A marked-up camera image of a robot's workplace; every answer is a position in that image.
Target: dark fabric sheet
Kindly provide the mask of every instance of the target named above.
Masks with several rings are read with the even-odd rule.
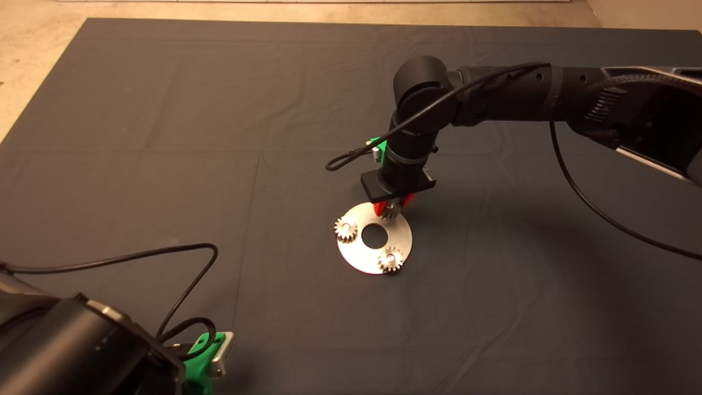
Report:
[[[211,241],[174,322],[211,317],[237,351],[219,394],[661,394],[702,389],[702,264],[581,204],[545,124],[448,128],[437,187],[407,207],[399,276],[367,276],[333,221],[387,130],[406,59],[449,66],[702,66],[698,32],[88,20],[0,145],[0,252],[66,264]],[[560,125],[612,216],[701,251],[702,190]],[[155,330],[204,252],[28,278]]]

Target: concrete floor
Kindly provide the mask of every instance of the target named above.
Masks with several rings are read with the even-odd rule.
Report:
[[[62,3],[0,0],[0,141],[86,18],[601,27],[585,0],[541,4]]]

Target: black robotic arm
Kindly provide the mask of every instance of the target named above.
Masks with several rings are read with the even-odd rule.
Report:
[[[431,56],[403,64],[393,83],[397,109],[391,129],[456,87],[472,86],[389,136],[382,167],[361,177],[369,200],[401,204],[433,187],[436,180],[426,162],[436,151],[439,131],[449,124],[470,127],[486,120],[566,121],[597,143],[702,186],[702,70],[547,63],[513,69],[448,72]]]

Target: metal disc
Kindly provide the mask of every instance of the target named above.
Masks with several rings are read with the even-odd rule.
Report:
[[[357,270],[368,274],[383,274],[383,270],[378,265],[378,258],[387,247],[398,249],[405,260],[409,256],[412,249],[412,231],[402,214],[398,214],[391,221],[385,221],[376,215],[373,203],[361,203],[347,211],[344,217],[356,221],[358,235],[351,242],[337,240],[337,245],[346,262]],[[370,248],[363,242],[361,234],[370,224],[378,224],[388,233],[388,242],[380,248]]]

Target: small spur gear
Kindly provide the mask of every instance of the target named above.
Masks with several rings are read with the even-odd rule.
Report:
[[[402,206],[400,206],[399,200],[391,200],[385,203],[385,208],[380,214],[380,217],[386,221],[392,221],[395,219],[395,217],[397,217],[401,209]]]
[[[378,257],[378,267],[383,273],[398,271],[404,263],[404,257],[395,247],[388,247]]]
[[[336,233],[337,240],[341,242],[351,242],[356,238],[358,234],[358,226],[356,221],[346,216],[342,216],[337,219],[334,224],[334,233]]]

